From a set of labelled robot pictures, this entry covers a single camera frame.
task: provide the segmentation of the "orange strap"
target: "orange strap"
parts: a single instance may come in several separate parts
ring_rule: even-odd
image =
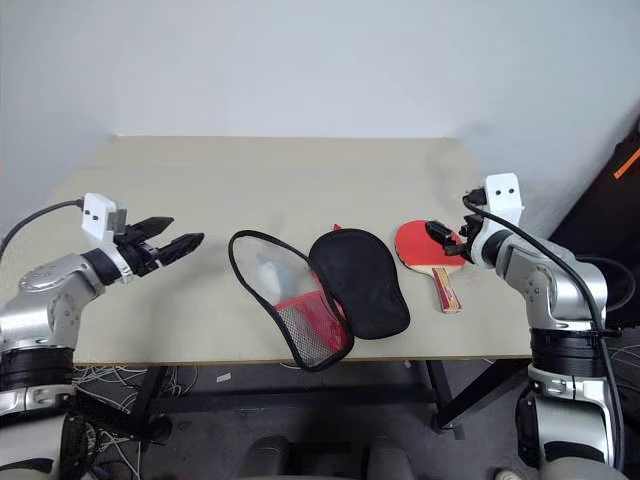
[[[624,162],[624,164],[618,170],[616,170],[616,172],[613,174],[616,180],[620,180],[620,177],[624,175],[626,171],[631,168],[631,166],[635,163],[635,161],[638,158],[640,158],[640,148],[636,150],[635,153],[629,157],[629,160]]]

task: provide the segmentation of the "gray floor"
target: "gray floor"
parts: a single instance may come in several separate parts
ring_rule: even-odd
[[[246,390],[286,386],[407,384],[422,381],[423,363],[343,362],[325,372],[306,373],[280,365],[200,367],[198,391]],[[445,368],[454,394],[488,366],[483,361],[449,361]],[[231,373],[231,380],[216,378]],[[192,370],[181,369],[189,383]],[[303,473],[334,474],[359,479],[363,448],[388,436],[409,455],[420,480],[488,480],[497,467],[516,468],[535,480],[517,455],[514,407],[522,387],[512,390],[481,412],[465,418],[466,438],[435,434],[429,427],[434,407],[394,405],[325,410],[264,409],[172,416],[174,431],[166,445],[152,445],[143,456],[145,480],[227,479],[257,439],[280,434],[304,445],[350,445],[350,453],[302,457]],[[135,458],[132,446],[125,450]],[[117,478],[128,479],[124,470]]]

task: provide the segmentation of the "mesh bag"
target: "mesh bag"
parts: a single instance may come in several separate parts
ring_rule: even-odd
[[[349,353],[353,335],[340,305],[302,253],[270,235],[243,230],[229,241],[229,260],[301,368],[322,370]]]

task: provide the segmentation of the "table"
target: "table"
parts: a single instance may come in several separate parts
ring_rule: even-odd
[[[462,194],[481,183],[454,140],[119,137],[75,171],[51,202],[102,193],[128,209],[176,221],[159,244],[186,232],[200,248],[130,285],[116,284],[84,311],[78,363],[211,364],[290,360],[275,323],[240,286],[227,257],[237,230],[274,235],[308,252],[334,223],[368,230],[393,251],[414,219],[451,227]],[[8,249],[0,296],[30,268],[89,247],[77,210],[43,217]],[[524,302],[493,271],[467,265],[452,277],[463,311],[440,312],[432,280],[396,259],[411,325],[383,340],[356,340],[348,359],[529,356]]]

